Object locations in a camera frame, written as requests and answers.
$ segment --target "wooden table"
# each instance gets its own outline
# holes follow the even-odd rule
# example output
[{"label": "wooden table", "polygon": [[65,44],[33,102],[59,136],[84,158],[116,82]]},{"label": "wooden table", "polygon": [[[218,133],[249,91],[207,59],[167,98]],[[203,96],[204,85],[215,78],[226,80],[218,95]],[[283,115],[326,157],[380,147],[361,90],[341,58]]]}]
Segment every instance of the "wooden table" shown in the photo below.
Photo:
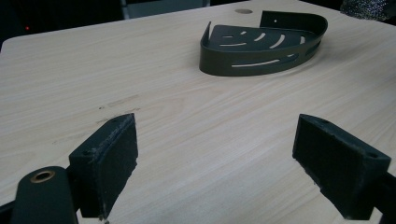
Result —
[{"label": "wooden table", "polygon": [[[314,58],[267,76],[202,73],[208,22],[258,27],[262,10],[325,17]],[[396,158],[395,52],[395,27],[295,0],[10,39],[0,54],[0,204],[24,175],[68,166],[106,120],[135,113],[138,165],[111,223],[369,223],[344,221],[291,150],[305,113]],[[379,219],[375,210],[370,222]]]}]

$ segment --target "clamp jaw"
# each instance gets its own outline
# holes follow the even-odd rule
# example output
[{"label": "clamp jaw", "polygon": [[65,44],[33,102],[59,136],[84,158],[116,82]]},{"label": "clamp jaw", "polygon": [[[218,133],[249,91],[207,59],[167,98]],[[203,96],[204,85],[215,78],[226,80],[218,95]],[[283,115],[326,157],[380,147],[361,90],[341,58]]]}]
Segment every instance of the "clamp jaw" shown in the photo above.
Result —
[{"label": "clamp jaw", "polygon": [[70,155],[67,169],[45,167],[26,175],[14,202],[0,207],[0,223],[76,224],[107,219],[136,167],[134,114],[106,122]]}]

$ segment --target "screw hole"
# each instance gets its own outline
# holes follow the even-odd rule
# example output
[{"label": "screw hole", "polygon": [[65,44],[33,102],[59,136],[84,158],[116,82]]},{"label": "screw hole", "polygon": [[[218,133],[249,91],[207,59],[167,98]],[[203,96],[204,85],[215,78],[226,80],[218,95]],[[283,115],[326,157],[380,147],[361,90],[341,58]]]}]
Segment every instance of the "screw hole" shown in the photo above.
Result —
[{"label": "screw hole", "polygon": [[53,171],[43,171],[38,174],[35,174],[30,181],[35,184],[39,184],[45,182],[55,176],[55,172]]},{"label": "screw hole", "polygon": [[239,8],[239,9],[237,9],[235,12],[241,13],[241,14],[250,14],[250,13],[252,13],[253,11],[250,10],[250,9]]}]

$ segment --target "black metal basket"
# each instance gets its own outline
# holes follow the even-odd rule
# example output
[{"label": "black metal basket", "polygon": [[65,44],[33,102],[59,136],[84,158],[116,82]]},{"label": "black metal basket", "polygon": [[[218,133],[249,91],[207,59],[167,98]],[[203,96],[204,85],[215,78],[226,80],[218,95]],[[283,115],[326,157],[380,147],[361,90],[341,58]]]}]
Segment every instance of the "black metal basket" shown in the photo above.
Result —
[{"label": "black metal basket", "polygon": [[327,30],[323,17],[263,11],[260,28],[210,23],[201,39],[201,71],[214,76],[248,77],[284,71],[308,61]]}]

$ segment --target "table hole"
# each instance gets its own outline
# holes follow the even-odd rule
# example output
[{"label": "table hole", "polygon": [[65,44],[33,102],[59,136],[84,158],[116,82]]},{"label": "table hole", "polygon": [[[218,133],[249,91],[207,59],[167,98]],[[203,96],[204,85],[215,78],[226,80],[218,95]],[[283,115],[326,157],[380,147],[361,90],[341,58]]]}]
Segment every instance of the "table hole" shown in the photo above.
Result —
[{"label": "table hole", "polygon": [[250,14],[253,11],[250,9],[246,9],[246,8],[238,8],[235,12],[237,13],[241,13],[241,14]]}]

